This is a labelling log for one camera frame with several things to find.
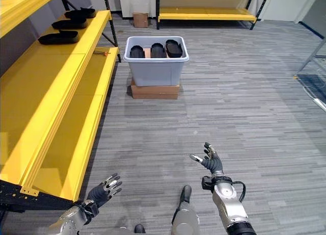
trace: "metal rack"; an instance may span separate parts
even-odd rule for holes
[[[193,7],[160,7],[160,0],[156,0],[156,28],[159,30],[161,20],[239,20],[249,21],[252,30],[266,3],[263,0],[257,14],[254,16],[249,11],[252,0],[248,0],[245,8],[193,8]]]
[[[326,104],[324,101],[320,100],[311,90],[310,86],[307,86],[300,76],[300,72],[307,66],[308,63],[315,63],[319,69],[323,72],[326,72],[326,55],[318,55],[318,52],[326,44],[326,39],[323,39],[321,43],[316,47],[316,49],[310,54],[306,61],[301,65],[297,73],[294,75],[295,79],[302,84],[304,91],[313,99],[313,101],[326,112]]]
[[[6,32],[48,1],[2,2]],[[66,10],[75,8],[62,1]],[[116,58],[121,61],[108,0],[105,5],[78,31],[78,43],[35,41],[1,77],[0,211],[65,210],[78,200]],[[103,33],[107,21],[113,41]],[[96,47],[101,35],[115,47]]]
[[[61,1],[63,3],[63,6],[65,7],[65,10],[66,11],[70,11],[69,6],[71,6],[73,9],[77,10],[77,8],[69,0],[61,0]],[[108,0],[104,0],[104,2],[105,2],[106,9],[107,10],[110,10],[110,5],[108,3]],[[114,25],[113,25],[112,19],[110,19],[109,22],[110,22],[112,36],[113,36],[113,40],[114,41],[112,41],[105,33],[102,33],[102,36],[105,39],[107,39],[112,45],[114,45],[115,47],[118,47],[118,41],[117,41],[116,31],[114,29]],[[121,63],[120,53],[118,53],[118,59],[119,59],[119,63]]]

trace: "slipper in bin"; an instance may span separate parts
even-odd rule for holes
[[[131,58],[145,58],[145,52],[140,45],[134,45],[130,49],[130,57]]]
[[[74,18],[54,22],[52,27],[57,30],[84,29],[87,27],[86,18]]]
[[[178,44],[175,40],[167,40],[165,43],[167,54],[170,58],[181,58],[182,48],[181,44]]]
[[[80,10],[72,10],[65,13],[67,18],[93,18],[96,16],[96,11],[93,8],[80,8]]]
[[[160,43],[152,44],[151,58],[167,58],[164,46]]]
[[[41,36],[38,41],[43,45],[73,44],[79,40],[77,31],[62,31],[59,33]]]

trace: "cardboard box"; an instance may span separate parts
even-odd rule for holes
[[[178,99],[180,85],[177,86],[136,86],[131,81],[134,99]]]
[[[134,12],[133,26],[135,28],[148,28],[148,14]]]

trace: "robotic arm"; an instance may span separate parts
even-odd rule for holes
[[[65,211],[59,220],[49,227],[48,235],[76,235],[83,225],[98,215],[98,209],[121,191],[122,182],[117,173],[94,187],[82,204],[75,204]]]
[[[241,181],[232,181],[223,172],[222,162],[214,148],[205,142],[204,159],[191,154],[190,158],[210,170],[212,176],[202,178],[202,188],[210,190],[213,201],[219,209],[220,218],[228,235],[256,235],[252,228],[242,201],[245,198],[246,186]],[[242,184],[243,190],[239,199],[233,184]]]

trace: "plastic storage bin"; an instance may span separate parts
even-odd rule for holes
[[[134,45],[150,48],[154,43],[165,46],[167,40],[175,40],[181,44],[181,58],[131,58],[130,49]],[[180,81],[180,74],[184,62],[189,60],[189,55],[180,36],[132,36],[127,40],[123,59],[129,67],[137,86],[176,86]]]

